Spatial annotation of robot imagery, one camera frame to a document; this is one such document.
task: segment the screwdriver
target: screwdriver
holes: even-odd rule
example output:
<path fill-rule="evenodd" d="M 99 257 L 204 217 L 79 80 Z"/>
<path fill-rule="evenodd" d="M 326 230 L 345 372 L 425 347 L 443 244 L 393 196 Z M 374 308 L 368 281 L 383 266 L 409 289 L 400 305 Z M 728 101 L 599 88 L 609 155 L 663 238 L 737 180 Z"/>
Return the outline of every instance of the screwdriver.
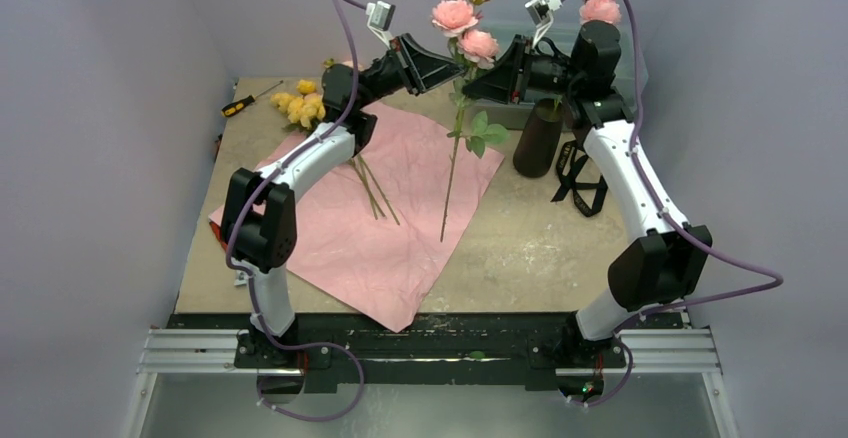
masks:
<path fill-rule="evenodd" d="M 237 115 L 238 113 L 241 112 L 241 110 L 245 109 L 248 105 L 254 103 L 257 98 L 264 95 L 265 93 L 268 93 L 269 91 L 273 90 L 274 88 L 282 85 L 283 81 L 285 81 L 285 80 L 280 80 L 279 82 L 275 83 L 274 86 L 272 86 L 271 88 L 268 88 L 267 90 L 263 91 L 262 93 L 259 93 L 256 96 L 247 95 L 247 97 L 245 97 L 245 98 L 242 98 L 238 101 L 234 101 L 234 102 L 230 103 L 229 105 L 221 108 L 221 114 L 224 115 L 227 118 L 230 118 L 232 116 Z"/>

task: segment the table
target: table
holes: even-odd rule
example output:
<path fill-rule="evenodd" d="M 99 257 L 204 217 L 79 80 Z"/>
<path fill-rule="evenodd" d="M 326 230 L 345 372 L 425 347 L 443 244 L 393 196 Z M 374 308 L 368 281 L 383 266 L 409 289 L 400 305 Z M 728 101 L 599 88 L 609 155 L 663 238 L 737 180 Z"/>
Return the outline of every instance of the table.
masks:
<path fill-rule="evenodd" d="M 282 78 L 242 78 L 235 96 L 259 93 Z M 294 92 L 300 78 L 285 78 L 275 92 Z M 318 77 L 307 77 L 320 82 Z M 387 105 L 420 113 L 452 127 L 455 108 L 443 86 L 414 97 L 398 92 Z M 207 216 L 224 203 L 227 185 L 238 168 L 253 169 L 285 139 L 286 123 L 268 96 L 227 121 L 209 189 L 197 219 L 177 313 L 249 313 L 244 287 L 233 285 Z M 621 215 L 611 194 L 603 211 L 581 215 L 571 198 L 550 199 L 559 186 L 553 171 L 531 180 L 512 167 L 520 132 L 496 148 L 505 159 L 462 240 L 442 271 L 421 312 L 570 311 L 591 302 L 606 287 L 609 264 L 626 248 Z M 572 139 L 564 133 L 562 141 Z M 597 180 L 591 162 L 581 181 Z M 289 294 L 297 312 L 355 312 L 289 272 Z"/>

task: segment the robotic arm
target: robotic arm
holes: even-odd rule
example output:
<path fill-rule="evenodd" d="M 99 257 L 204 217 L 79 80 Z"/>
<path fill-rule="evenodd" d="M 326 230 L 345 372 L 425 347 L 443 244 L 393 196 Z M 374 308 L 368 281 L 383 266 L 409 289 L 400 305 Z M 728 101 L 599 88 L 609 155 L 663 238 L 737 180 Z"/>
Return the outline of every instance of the robotic arm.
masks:
<path fill-rule="evenodd" d="M 388 32 L 394 6 L 369 3 L 368 27 L 389 50 L 359 74 L 353 106 L 339 125 L 353 89 L 353 69 L 333 65 L 321 79 L 327 115 L 315 130 L 317 145 L 304 141 L 283 158 L 258 171 L 237 170 L 230 179 L 221 231 L 224 241 L 236 240 L 233 258 L 249 268 L 255 279 L 258 309 L 263 310 L 271 334 L 282 336 L 294 322 L 288 296 L 285 263 L 297 243 L 295 204 L 324 175 L 347 162 L 368 144 L 377 117 L 362 111 L 370 103 L 405 88 L 413 95 L 426 93 L 463 73 L 452 59 L 431 53 L 411 36 L 392 37 Z M 263 214 L 248 212 L 238 235 L 233 230 L 249 197 L 267 177 L 288 163 L 259 195 Z M 256 316 L 251 323 L 260 328 Z"/>
<path fill-rule="evenodd" d="M 621 56 L 618 29 L 601 21 L 584 24 L 571 56 L 546 55 L 536 44 L 552 22 L 559 0 L 533 0 L 527 8 L 537 24 L 531 39 L 516 35 L 506 53 L 486 74 L 469 82 L 463 93 L 475 99 L 518 103 L 528 89 L 560 94 L 571 113 L 566 122 L 578 146 L 592 157 L 621 208 L 630 246 L 609 266 L 609 287 L 576 314 L 566 341 L 602 341 L 640 309 L 667 304 L 695 290 L 707 254 L 680 236 L 654 208 L 630 157 L 628 140 L 633 117 L 612 86 Z M 706 245 L 712 237 L 705 226 L 692 226 L 674 205 L 644 155 L 633 150 L 665 209 L 683 228 Z"/>

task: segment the pink cloth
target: pink cloth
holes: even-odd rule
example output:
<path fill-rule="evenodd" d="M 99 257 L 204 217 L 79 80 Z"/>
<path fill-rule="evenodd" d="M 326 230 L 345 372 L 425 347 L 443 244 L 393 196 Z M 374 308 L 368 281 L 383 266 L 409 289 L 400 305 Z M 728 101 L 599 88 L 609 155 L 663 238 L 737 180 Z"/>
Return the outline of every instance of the pink cloth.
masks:
<path fill-rule="evenodd" d="M 445 241 L 439 242 L 453 140 L 448 130 L 415 113 L 374 103 L 365 111 L 377 127 L 362 156 L 401 222 L 374 220 L 368 195 L 348 165 L 336 167 L 297 205 L 298 241 L 288 269 L 392 331 L 412 323 L 444 269 L 503 161 L 482 159 L 460 144 Z M 291 135 L 264 166 L 303 141 Z M 223 210 L 209 215 L 220 224 Z"/>

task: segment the clear plastic container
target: clear plastic container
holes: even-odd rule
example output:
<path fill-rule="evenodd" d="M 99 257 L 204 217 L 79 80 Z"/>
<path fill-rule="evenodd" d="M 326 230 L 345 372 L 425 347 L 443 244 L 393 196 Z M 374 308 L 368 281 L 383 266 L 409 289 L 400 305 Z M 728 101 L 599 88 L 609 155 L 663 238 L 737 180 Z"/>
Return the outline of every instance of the clear plastic container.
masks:
<path fill-rule="evenodd" d="M 501 51 L 506 51 L 506 47 L 512 42 L 512 38 L 517 35 L 531 36 L 533 34 L 533 26 L 528 22 L 497 22 L 489 21 L 485 27 L 492 36 L 498 40 L 504 47 Z M 613 86 L 618 90 L 624 98 L 624 102 L 630 107 L 631 111 L 636 111 L 636 95 L 635 93 L 635 63 L 633 61 L 633 41 L 630 36 L 630 28 L 626 24 L 619 27 L 621 32 L 621 59 L 618 61 L 618 66 L 615 68 L 615 81 Z M 574 46 L 574 40 L 580 31 L 580 25 L 577 23 L 555 24 L 553 28 L 545 34 L 546 38 L 553 40 L 557 48 L 563 53 L 570 55 L 571 48 Z M 642 68 L 642 80 L 639 93 L 645 88 L 648 82 L 648 70 Z M 500 123 L 507 128 L 523 129 L 524 123 L 527 120 L 527 113 L 533 108 L 533 104 L 542 98 L 551 98 L 553 95 L 540 93 L 538 91 L 527 91 L 524 96 L 524 101 L 517 105 L 504 105 L 488 100 L 480 100 L 476 103 L 476 107 L 482 110 L 487 110 L 489 113 L 489 121 Z"/>

